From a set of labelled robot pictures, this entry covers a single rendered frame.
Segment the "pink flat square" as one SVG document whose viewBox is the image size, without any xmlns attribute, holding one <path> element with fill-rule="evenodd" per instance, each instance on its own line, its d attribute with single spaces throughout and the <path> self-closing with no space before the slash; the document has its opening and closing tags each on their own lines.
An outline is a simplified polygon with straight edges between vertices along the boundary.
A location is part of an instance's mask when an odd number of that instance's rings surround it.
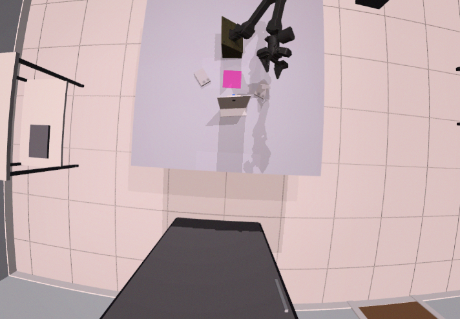
<svg viewBox="0 0 460 319">
<path fill-rule="evenodd" d="M 241 88 L 242 71 L 224 70 L 223 87 Z"/>
</svg>

